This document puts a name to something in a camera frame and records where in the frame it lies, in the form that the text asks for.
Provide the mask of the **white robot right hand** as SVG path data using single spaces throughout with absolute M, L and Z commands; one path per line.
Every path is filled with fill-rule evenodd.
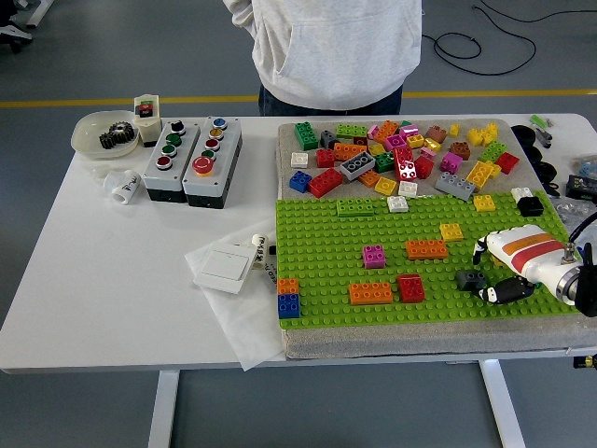
M 549 292 L 568 305 L 576 298 L 581 260 L 574 245 L 563 244 L 535 224 L 503 231 L 493 231 L 477 240 L 473 263 L 490 252 L 514 274 L 532 284 L 542 284 Z

